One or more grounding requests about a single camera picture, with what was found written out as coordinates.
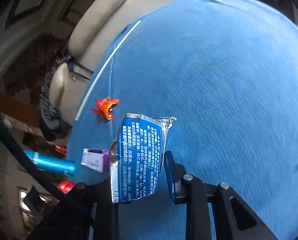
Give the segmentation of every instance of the black cable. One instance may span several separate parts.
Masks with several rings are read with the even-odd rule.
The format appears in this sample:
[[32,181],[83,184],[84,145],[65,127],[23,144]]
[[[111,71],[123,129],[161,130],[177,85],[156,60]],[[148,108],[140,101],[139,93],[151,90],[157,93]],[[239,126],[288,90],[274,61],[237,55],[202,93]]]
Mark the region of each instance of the black cable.
[[27,155],[23,152],[19,144],[15,141],[9,131],[5,128],[0,120],[0,141],[6,146],[17,161],[25,168],[25,170],[37,181],[41,186],[50,192],[60,201],[65,201],[65,194],[62,193],[55,185],[47,180],[44,175],[34,166]]

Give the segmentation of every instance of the metal screw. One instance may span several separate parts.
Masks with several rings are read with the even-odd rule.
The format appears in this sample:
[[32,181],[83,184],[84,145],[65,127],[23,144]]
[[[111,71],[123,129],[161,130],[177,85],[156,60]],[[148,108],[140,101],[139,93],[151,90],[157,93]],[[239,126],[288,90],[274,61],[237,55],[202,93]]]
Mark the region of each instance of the metal screw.
[[229,183],[227,182],[221,182],[220,183],[220,187],[224,188],[224,189],[228,189],[230,187]]
[[184,178],[185,180],[192,180],[192,179],[193,179],[193,176],[192,176],[191,174],[185,174],[185,175],[183,176],[183,178]]
[[84,189],[86,187],[86,184],[84,182],[79,182],[77,185],[76,185],[76,188],[77,189]]

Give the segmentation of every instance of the red object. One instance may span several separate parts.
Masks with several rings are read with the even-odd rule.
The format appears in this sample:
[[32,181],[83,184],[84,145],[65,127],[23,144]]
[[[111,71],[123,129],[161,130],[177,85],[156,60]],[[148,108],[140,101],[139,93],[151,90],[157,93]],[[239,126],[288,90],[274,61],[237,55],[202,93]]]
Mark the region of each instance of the red object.
[[64,156],[67,156],[67,148],[56,145],[55,150]]
[[96,108],[91,108],[92,114],[103,115],[108,121],[113,119],[111,110],[112,108],[119,103],[119,99],[110,100],[110,97],[96,101]]
[[73,187],[74,187],[73,182],[69,180],[60,182],[57,186],[57,188],[65,194],[67,194],[70,190],[72,190]]

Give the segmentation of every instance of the orange candy wrapper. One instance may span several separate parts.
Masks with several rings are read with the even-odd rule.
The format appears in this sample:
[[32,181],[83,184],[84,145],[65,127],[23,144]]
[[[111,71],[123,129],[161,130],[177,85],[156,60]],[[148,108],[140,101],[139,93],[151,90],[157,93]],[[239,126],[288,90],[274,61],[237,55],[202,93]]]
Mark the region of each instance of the orange candy wrapper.
[[113,119],[113,115],[111,113],[112,108],[119,103],[119,99],[110,100],[110,97],[96,101],[96,108],[91,108],[92,114],[100,114],[103,115],[108,121]]

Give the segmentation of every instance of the window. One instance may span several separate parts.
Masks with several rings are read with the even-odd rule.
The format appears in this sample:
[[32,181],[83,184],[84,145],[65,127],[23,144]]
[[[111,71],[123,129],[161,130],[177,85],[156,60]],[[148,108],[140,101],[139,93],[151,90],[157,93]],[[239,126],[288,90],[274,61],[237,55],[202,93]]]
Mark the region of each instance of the window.
[[[25,225],[25,230],[31,232],[39,224],[39,222],[31,214],[30,209],[24,203],[24,198],[26,197],[26,195],[27,195],[27,190],[24,188],[19,188],[19,205],[20,205],[20,211]],[[52,201],[52,195],[50,194],[41,193],[39,196],[46,203],[49,203]]]

